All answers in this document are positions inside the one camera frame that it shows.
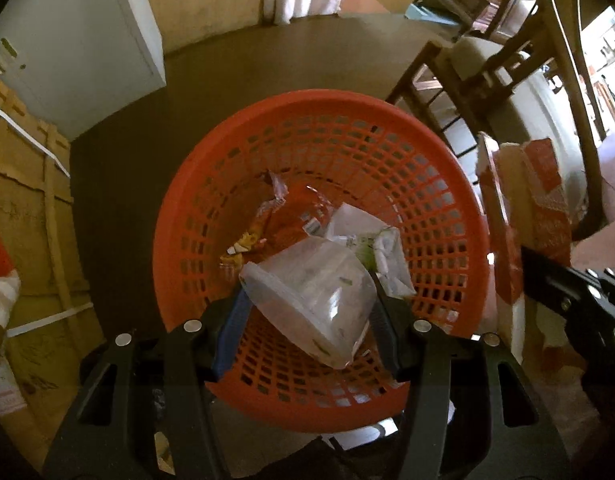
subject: white cushion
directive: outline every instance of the white cushion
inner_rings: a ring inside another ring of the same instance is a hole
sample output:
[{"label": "white cushion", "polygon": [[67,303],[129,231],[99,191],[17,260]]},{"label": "white cushion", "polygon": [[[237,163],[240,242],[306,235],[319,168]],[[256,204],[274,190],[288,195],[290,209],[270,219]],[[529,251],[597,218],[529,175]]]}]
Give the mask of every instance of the white cushion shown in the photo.
[{"label": "white cushion", "polygon": [[[452,47],[450,62],[462,80],[475,75],[501,45],[463,36]],[[503,78],[509,75],[501,69]],[[577,219],[585,199],[587,181],[574,119],[564,91],[555,95],[540,71],[521,82],[511,97],[486,115],[498,143],[552,139],[570,216]]]}]

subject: perforated basket wall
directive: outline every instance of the perforated basket wall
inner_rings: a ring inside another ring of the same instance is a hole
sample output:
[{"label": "perforated basket wall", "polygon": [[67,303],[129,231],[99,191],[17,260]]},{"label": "perforated basket wall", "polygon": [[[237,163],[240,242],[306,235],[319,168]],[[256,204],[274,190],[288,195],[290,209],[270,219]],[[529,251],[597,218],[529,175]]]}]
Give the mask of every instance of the perforated basket wall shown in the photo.
[{"label": "perforated basket wall", "polygon": [[[186,158],[164,199],[154,243],[156,297],[166,328],[225,297],[219,255],[270,198],[266,170],[301,179],[401,230],[417,315],[447,332],[476,329],[487,285],[487,232],[459,163],[416,119],[352,92],[283,94],[235,114]],[[366,338],[345,370],[314,361],[253,310],[236,362],[210,386],[232,406],[295,431],[332,433],[403,409],[406,384]]]}]

